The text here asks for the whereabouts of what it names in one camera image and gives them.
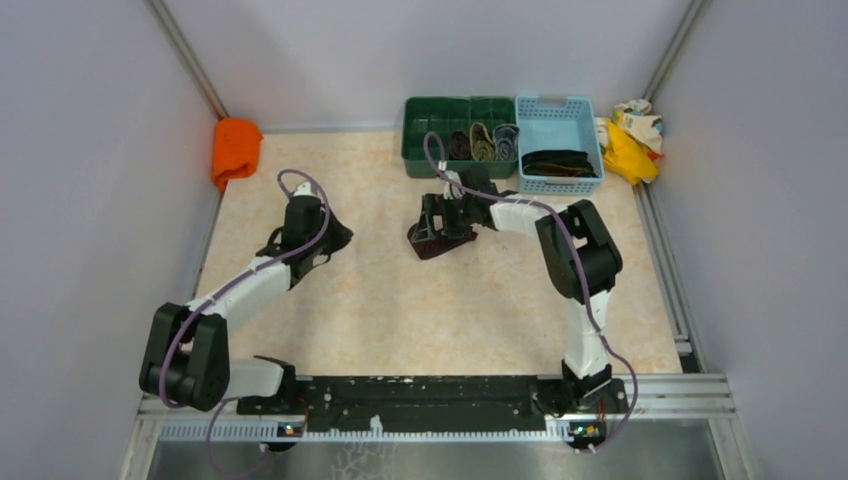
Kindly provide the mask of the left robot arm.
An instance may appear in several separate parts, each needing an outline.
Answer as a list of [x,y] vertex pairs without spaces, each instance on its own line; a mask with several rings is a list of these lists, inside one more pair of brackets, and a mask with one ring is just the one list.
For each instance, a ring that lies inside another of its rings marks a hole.
[[296,196],[284,223],[247,267],[215,292],[154,313],[139,373],[140,389],[170,408],[209,411],[226,399],[261,399],[277,414],[300,399],[293,365],[270,357],[234,360],[229,336],[316,266],[345,248],[354,233],[317,197]]

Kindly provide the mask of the green compartment organizer tray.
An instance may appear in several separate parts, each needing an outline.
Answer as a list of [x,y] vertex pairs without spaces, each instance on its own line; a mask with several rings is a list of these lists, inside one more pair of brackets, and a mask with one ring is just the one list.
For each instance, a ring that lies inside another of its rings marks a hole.
[[492,137],[501,124],[516,124],[514,100],[504,96],[419,96],[409,98],[404,106],[401,157],[406,174],[423,179],[435,176],[426,156],[434,160],[444,157],[447,168],[461,171],[480,165],[492,179],[506,179],[517,168],[517,160],[457,161],[449,159],[448,138],[455,130],[469,133],[471,124],[482,122]]

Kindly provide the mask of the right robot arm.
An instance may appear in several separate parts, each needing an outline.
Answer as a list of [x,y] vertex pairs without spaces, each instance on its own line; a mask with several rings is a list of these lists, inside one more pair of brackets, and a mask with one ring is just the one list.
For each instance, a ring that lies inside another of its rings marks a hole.
[[555,206],[501,191],[483,167],[461,172],[438,168],[435,173],[445,188],[422,196],[419,219],[407,232],[416,255],[428,260],[470,243],[478,226],[538,241],[548,277],[567,307],[563,398],[576,412],[590,411],[612,377],[604,328],[611,292],[623,269],[595,205],[580,200]]

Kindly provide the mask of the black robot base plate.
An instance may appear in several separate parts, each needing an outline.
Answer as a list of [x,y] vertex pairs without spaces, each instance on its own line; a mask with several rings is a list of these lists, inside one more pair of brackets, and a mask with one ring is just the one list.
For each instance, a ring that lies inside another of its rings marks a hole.
[[240,415],[303,415],[310,433],[539,432],[548,416],[591,419],[627,411],[618,379],[579,397],[561,377],[313,376],[286,381],[271,397],[247,397]]

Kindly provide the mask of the light blue plastic basket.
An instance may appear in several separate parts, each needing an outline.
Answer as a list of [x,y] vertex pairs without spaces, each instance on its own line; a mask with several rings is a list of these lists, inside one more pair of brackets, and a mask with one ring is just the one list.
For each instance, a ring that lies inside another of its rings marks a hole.
[[[594,193],[604,180],[605,169],[591,101],[581,96],[518,95],[514,105],[516,125],[520,130],[517,141],[519,191],[576,196]],[[531,154],[565,150],[585,156],[589,168],[582,174],[532,171]]]

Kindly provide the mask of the red navy striped tie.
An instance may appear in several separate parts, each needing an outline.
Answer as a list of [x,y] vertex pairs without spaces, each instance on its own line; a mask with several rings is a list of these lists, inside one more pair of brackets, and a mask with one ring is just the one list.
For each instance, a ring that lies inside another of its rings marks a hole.
[[461,239],[437,237],[435,240],[414,241],[414,228],[411,227],[408,230],[406,236],[417,257],[422,261],[426,261],[441,256],[447,252],[450,252],[451,250],[459,248],[462,245],[475,241],[478,237],[478,233],[473,229],[470,229],[468,236]]

